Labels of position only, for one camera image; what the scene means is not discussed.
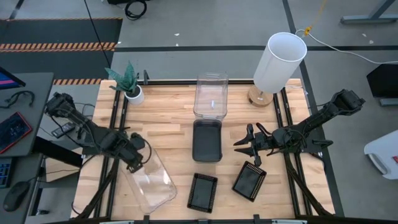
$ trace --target white container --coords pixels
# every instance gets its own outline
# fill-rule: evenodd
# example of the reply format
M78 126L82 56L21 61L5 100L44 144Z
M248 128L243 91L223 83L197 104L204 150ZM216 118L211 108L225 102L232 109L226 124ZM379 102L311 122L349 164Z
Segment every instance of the white container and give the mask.
M129 102L132 105L139 105L142 102L144 102L144 98L145 98L144 92L143 92L141 86L137 85L137 87L139 88L139 94L135 97L129 97L129 96L127 96L126 92L124 92L124 96L129 100Z
M364 153L372 160L383 177L398 179L398 130L365 145Z
M272 35L254 73L255 86L267 93L278 93L306 54L307 46L300 37L287 32Z

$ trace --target concrete floor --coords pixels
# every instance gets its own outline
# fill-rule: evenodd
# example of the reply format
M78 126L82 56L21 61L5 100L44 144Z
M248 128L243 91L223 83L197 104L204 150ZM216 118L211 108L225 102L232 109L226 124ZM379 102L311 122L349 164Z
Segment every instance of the concrete floor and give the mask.
M339 23L341 16L370 13L379 1L328 1L312 34L331 45L398 45L396 23L350 26ZM110 6L106 1L87 2L93 17L124 17L123 5L120 8ZM288 2L298 29L313 22L322 3L319 0ZM16 3L16 0L6 0L6 7L0 7L0 18L7 18ZM398 13L398 3L394 3L387 12ZM17 14L17 18L70 17L88 17L83 1L25 0ZM156 47L175 47L176 44L180 47L265 45L272 34L283 31L289 32L289 25L282 1L151 0L142 19L123 20L119 37L121 43L117 46L148 47L147 52L116 52L112 68L122 72L130 60L136 71L146 69L151 79L195 78L204 72L227 73L231 78L251 78L261 56L260 50L158 52ZM309 37L304 41L308 46L319 45ZM377 61L398 60L398 51L394 50L357 53ZM365 144L398 129L398 108L381 108L372 97L366 81L366 75L377 65L333 51L309 52L305 63L318 104L330 100L342 88L354 90L367 101L362 111L354 116L335 118L323 126L326 138L335 142L329 152L345 215L398 220L395 207L398 181L384 179L363 154ZM299 69L294 77L302 77ZM98 87L92 87L90 95L83 98L81 86L57 88L54 90L74 94L75 101L84 103L95 102L98 91ZM47 130L55 128L46 120L42 127ZM73 190L65 192L73 198ZM51 207L55 211L46 216L28 218L27 223L56 220L53 217L66 220L68 212L61 215L56 211L70 211L69 202L57 207L52 203L51 196L43 195L39 208Z

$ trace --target white cable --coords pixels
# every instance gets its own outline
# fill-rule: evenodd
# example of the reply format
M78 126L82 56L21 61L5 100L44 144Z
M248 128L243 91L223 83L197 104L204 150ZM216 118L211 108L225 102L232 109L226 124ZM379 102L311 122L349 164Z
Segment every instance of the white cable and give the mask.
M297 35L298 32L305 32L305 30L299 29L298 31L296 31L296 35ZM398 61L392 61L392 62L374 62L374 61L372 61L372 60L370 60L370 59L367 59L366 57L363 57L362 55L359 55L359 54L356 54L356 53L353 53L353 52L347 52L347 51L344 51L344 50L336 49L336 48L334 48L334 47L332 47L332 46L330 46L330 45L328 45L328 44L326 44L326 43L324 43L324 42L322 42L322 41L316 39L312 34L309 34L309 36L310 36L312 39L314 39L316 42L318 42L319 44L323 44L323 45L325 45L325 46L327 46L327 47L330 47L330 48L333 49L333 50L337 50L338 52L341 52L341 53L352 54L352 55L358 56L358 57L360 57L360 58L362 58L362 59L364 59L364 60L367 60L368 62L371 62L371 63L375 63L375 64L378 64L378 65L386 64L386 63L398 63Z

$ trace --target table lamp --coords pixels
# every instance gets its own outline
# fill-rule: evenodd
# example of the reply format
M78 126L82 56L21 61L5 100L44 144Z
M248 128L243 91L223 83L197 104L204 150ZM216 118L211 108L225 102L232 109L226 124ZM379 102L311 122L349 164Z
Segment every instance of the table lamp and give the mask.
M287 80L307 54L304 41L291 33L272 35L254 73L254 86L248 93L251 104L265 107L285 87Z

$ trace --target lamp base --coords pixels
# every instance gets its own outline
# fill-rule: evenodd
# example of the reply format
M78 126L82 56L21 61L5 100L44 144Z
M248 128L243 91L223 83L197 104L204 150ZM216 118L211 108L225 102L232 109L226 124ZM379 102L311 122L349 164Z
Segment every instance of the lamp base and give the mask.
M272 93L266 93L259 90L255 85L250 87L248 92L249 102L257 107L266 107L274 99Z

